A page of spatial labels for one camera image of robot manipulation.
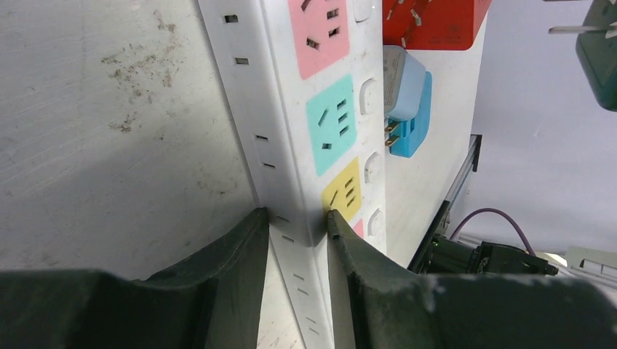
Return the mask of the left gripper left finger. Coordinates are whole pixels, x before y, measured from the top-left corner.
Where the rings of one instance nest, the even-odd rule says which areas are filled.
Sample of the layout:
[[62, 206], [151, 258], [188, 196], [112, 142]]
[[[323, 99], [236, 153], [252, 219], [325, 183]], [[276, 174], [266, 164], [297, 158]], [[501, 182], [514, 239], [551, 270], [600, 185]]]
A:
[[1, 273], [3, 348], [255, 348], [268, 211], [145, 280], [102, 270]]

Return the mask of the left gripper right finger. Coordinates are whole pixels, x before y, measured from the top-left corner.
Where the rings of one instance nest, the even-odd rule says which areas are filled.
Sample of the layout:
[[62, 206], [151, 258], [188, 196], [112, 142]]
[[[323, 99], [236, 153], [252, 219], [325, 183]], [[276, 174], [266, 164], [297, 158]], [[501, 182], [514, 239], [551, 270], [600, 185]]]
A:
[[425, 274], [327, 214], [337, 348], [614, 348], [616, 307], [579, 278]]

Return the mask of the blue plug adapter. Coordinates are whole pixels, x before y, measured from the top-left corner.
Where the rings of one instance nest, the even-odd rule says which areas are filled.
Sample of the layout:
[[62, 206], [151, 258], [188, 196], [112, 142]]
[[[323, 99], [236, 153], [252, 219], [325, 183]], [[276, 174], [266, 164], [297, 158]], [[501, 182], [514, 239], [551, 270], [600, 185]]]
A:
[[393, 156], [410, 158], [420, 148], [431, 119], [432, 74], [408, 51], [383, 47], [386, 147]]

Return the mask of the white power strip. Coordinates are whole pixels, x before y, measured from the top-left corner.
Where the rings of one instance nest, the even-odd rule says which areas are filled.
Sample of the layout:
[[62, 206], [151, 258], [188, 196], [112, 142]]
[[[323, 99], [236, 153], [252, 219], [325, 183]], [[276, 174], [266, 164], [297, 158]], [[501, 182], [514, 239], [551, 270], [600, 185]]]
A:
[[326, 214], [386, 251], [379, 1], [201, 1], [307, 348], [334, 348]]

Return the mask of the red cube socket adapter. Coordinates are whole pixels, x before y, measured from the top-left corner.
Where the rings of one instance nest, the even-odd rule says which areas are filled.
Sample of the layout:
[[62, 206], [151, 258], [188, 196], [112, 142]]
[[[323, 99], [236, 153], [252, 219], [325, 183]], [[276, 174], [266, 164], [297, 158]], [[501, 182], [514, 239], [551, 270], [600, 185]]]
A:
[[468, 50], [491, 3], [491, 0], [383, 0], [383, 43], [408, 50]]

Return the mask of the green cube adapter dragon print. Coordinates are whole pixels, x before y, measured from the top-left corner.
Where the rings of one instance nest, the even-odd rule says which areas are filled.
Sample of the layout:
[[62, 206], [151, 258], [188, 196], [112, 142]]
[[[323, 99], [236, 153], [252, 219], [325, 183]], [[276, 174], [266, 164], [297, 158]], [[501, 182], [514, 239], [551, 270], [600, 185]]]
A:
[[597, 104], [616, 111], [616, 2], [593, 0], [580, 25], [555, 26], [550, 34], [577, 35], [576, 54]]

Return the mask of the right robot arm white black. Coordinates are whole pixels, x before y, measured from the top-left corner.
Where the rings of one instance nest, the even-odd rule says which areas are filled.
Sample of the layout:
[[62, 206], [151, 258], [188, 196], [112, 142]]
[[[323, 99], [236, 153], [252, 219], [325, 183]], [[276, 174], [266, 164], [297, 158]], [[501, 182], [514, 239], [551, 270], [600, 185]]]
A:
[[[530, 246], [520, 226], [505, 212], [494, 208], [482, 208], [466, 216], [456, 227], [451, 237], [444, 235], [446, 219], [450, 213], [450, 201], [443, 201], [429, 229], [412, 257], [407, 270], [417, 274], [530, 274], [555, 276], [558, 268], [538, 257]], [[481, 213], [494, 213], [510, 223], [522, 240], [524, 249], [506, 244], [482, 241], [478, 246], [467, 246], [454, 238], [471, 218]]]

